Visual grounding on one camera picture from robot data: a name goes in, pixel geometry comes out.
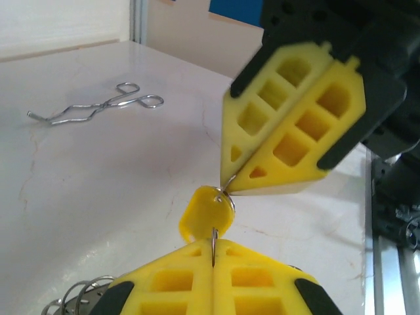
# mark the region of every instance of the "yellow key tag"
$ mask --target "yellow key tag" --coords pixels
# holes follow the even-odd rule
[[[221,237],[232,225],[235,205],[218,188],[202,186],[194,192],[180,222],[179,232],[187,243],[211,238],[213,228]]]

